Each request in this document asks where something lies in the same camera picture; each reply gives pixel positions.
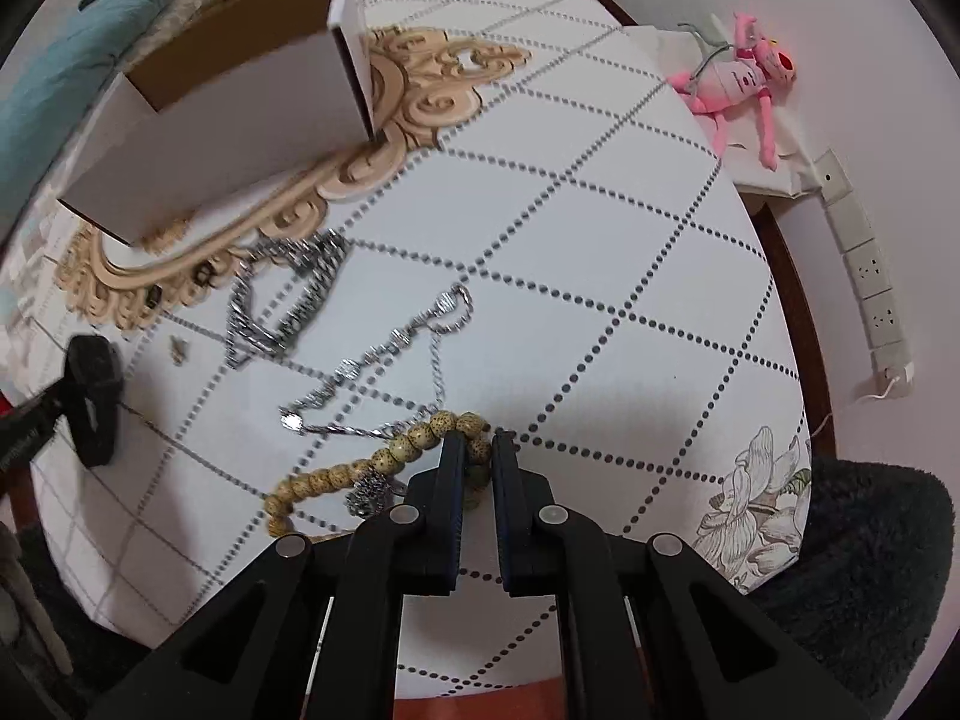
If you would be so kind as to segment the teal fluffy blanket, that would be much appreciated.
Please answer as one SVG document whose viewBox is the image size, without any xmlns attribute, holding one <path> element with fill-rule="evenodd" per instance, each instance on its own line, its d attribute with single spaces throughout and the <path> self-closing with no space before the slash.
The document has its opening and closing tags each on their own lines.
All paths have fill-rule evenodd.
<svg viewBox="0 0 960 720">
<path fill-rule="evenodd" d="M 16 223 L 122 57 L 174 0 L 94 0 L 2 101 L 2 226 Z"/>
</svg>

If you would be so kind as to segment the white cardboard box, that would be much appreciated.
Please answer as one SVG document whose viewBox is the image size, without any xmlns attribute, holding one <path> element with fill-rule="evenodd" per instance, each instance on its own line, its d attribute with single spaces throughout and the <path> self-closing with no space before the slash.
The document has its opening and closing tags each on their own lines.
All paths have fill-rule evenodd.
<svg viewBox="0 0 960 720">
<path fill-rule="evenodd" d="M 375 133 L 363 0 L 224 0 L 109 83 L 60 202 L 135 244 Z"/>
</svg>

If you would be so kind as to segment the silver pendant charm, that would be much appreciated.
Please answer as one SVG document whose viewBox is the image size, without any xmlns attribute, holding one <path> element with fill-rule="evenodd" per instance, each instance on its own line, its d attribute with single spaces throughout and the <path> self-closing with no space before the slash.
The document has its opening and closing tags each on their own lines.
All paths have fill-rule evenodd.
<svg viewBox="0 0 960 720">
<path fill-rule="evenodd" d="M 379 472 L 360 476 L 345 496 L 348 514 L 356 518 L 374 517 L 394 505 L 394 480 Z"/>
</svg>

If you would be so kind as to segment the white side table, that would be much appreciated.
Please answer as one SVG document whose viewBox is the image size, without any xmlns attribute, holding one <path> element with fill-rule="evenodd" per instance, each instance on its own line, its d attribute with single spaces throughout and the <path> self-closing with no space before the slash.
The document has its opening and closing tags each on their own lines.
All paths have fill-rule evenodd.
<svg viewBox="0 0 960 720">
<path fill-rule="evenodd" d="M 726 31 L 721 21 L 713 23 L 715 31 L 706 36 L 734 41 L 734 30 Z M 701 60 L 701 49 L 695 37 L 675 29 L 658 29 L 652 26 L 630 26 L 626 30 L 641 49 L 656 60 L 656 65 L 669 78 L 679 71 L 692 71 Z M 742 192 L 771 199 L 797 200 L 818 192 L 820 181 L 805 143 L 805 132 L 794 111 L 789 107 L 789 89 L 773 89 L 773 114 L 775 114 L 776 153 L 778 167 L 768 171 L 760 164 L 760 134 L 758 133 L 758 107 L 755 101 L 726 112 L 727 146 L 721 158 L 732 181 Z M 709 144 L 715 135 L 715 124 L 706 115 L 695 115 L 698 124 L 708 137 Z"/>
</svg>

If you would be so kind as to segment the white power strip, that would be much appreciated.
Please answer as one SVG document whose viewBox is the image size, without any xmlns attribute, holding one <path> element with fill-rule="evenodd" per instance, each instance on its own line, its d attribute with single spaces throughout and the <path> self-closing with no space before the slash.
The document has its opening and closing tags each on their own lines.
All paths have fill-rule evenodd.
<svg viewBox="0 0 960 720">
<path fill-rule="evenodd" d="M 835 152 L 825 149 L 814 167 L 823 210 L 850 278 L 871 353 L 874 383 L 861 400 L 905 398 L 913 391 L 913 355 L 877 234 Z"/>
</svg>

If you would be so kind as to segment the small gold earring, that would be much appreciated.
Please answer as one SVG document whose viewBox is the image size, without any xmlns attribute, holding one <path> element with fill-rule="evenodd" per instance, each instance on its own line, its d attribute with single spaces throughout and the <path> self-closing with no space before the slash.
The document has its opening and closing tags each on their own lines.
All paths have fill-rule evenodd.
<svg viewBox="0 0 960 720">
<path fill-rule="evenodd" d="M 187 341 L 179 337 L 169 337 L 169 354 L 176 366 L 182 366 L 187 361 L 187 353 L 189 353 Z"/>
</svg>

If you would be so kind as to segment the white patterned tablecloth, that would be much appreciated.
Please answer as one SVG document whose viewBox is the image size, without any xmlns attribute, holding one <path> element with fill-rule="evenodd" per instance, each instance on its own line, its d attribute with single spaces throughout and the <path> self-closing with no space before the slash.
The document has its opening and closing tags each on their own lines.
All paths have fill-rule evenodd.
<svg viewBox="0 0 960 720">
<path fill-rule="evenodd" d="M 119 346 L 109 465 L 37 463 L 57 577 L 155 647 L 280 527 L 352 532 L 366 470 L 427 424 L 516 434 L 604 530 L 672 532 L 741 592 L 797 561 L 811 500 L 781 301 L 731 177 L 597 0 L 366 0 L 381 149 L 254 185 L 149 249 L 37 197 L 29 378 Z M 176 366 L 169 337 L 189 343 Z"/>
</svg>

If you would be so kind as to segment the pink panther plush toy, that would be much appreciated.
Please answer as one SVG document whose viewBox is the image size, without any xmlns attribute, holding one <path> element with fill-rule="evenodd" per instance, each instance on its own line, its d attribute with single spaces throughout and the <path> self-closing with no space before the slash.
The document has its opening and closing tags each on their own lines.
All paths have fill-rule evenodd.
<svg viewBox="0 0 960 720">
<path fill-rule="evenodd" d="M 760 164 L 768 171 L 778 167 L 773 89 L 789 89 L 796 79 L 796 66 L 775 39 L 766 36 L 757 18 L 734 15 L 734 41 L 709 43 L 713 48 L 692 71 L 679 71 L 667 78 L 670 87 L 695 115 L 706 115 L 715 124 L 711 146 L 722 156 L 727 146 L 726 112 L 755 101 L 758 107 Z"/>
</svg>

